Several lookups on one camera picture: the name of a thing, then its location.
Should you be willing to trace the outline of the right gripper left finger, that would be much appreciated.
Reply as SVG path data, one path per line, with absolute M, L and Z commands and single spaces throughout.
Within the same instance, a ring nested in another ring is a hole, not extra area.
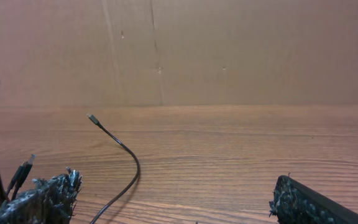
M 0 206 L 0 224 L 70 223 L 82 175 L 70 168 L 67 171 L 50 180 L 33 179 L 34 189 L 21 192 Z

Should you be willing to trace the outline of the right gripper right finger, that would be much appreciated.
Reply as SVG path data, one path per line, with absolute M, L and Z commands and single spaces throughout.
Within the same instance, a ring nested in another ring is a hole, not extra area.
M 287 175 L 278 177 L 269 206 L 280 224 L 358 224 L 358 213 Z

